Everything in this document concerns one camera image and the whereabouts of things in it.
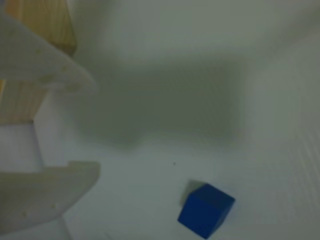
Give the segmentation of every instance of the blue wooden block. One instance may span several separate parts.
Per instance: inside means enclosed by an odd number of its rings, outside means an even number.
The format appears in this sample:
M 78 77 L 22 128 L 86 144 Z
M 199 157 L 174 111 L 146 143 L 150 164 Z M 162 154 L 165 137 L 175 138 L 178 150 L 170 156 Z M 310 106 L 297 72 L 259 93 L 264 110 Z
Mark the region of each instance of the blue wooden block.
M 190 193 L 178 221 L 207 239 L 224 222 L 235 201 L 219 189 L 205 184 Z

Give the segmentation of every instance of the white floor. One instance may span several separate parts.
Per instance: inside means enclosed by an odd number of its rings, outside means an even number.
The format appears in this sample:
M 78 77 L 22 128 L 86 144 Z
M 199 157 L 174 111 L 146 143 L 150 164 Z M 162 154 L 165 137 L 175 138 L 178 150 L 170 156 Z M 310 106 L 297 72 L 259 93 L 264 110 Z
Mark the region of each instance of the white floor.
M 0 126 L 0 171 L 39 172 L 42 160 L 32 124 Z M 69 240 L 62 218 L 0 236 L 0 240 Z
M 68 2 L 100 91 L 51 94 L 34 124 L 45 164 L 101 163 L 64 215 L 74 240 L 197 240 L 177 221 L 192 181 L 236 198 L 212 239 L 318 239 L 312 0 Z

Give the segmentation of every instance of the wooden block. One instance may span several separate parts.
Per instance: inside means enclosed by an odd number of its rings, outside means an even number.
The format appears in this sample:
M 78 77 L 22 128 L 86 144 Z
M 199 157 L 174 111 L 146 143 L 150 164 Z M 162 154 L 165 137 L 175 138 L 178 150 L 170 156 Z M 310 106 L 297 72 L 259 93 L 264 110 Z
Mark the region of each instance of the wooden block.
M 5 12 L 66 54 L 76 51 L 66 0 L 6 0 Z M 46 89 L 23 81 L 0 80 L 1 89 L 0 124 L 32 122 L 47 94 Z

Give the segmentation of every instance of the small hole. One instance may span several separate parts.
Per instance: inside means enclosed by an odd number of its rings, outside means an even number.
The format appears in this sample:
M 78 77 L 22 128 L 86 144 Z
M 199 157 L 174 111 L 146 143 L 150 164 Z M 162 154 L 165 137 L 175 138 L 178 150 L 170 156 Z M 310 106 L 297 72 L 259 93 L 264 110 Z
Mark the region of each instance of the small hole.
M 44 75 L 44 76 L 40 77 L 37 80 L 37 82 L 39 84 L 43 84 L 43 85 L 50 84 L 50 83 L 54 82 L 55 77 L 56 77 L 56 75 L 53 74 L 53 73 L 52 74 L 47 74 L 47 75 Z
M 14 29 L 11 29 L 9 32 L 8 32 L 8 36 L 9 37 L 13 37 L 15 35 L 16 31 Z
M 61 68 L 61 71 L 62 72 L 66 72 L 68 70 L 68 67 L 67 66 L 63 66 L 62 68 Z
M 27 211 L 23 211 L 21 213 L 22 217 L 27 218 L 28 217 L 28 212 Z
M 42 53 L 42 49 L 37 49 L 37 50 L 35 50 L 35 53 L 36 53 L 36 54 L 41 54 L 41 53 Z
M 76 93 L 81 89 L 81 85 L 79 83 L 71 83 L 65 87 L 65 90 L 68 93 Z

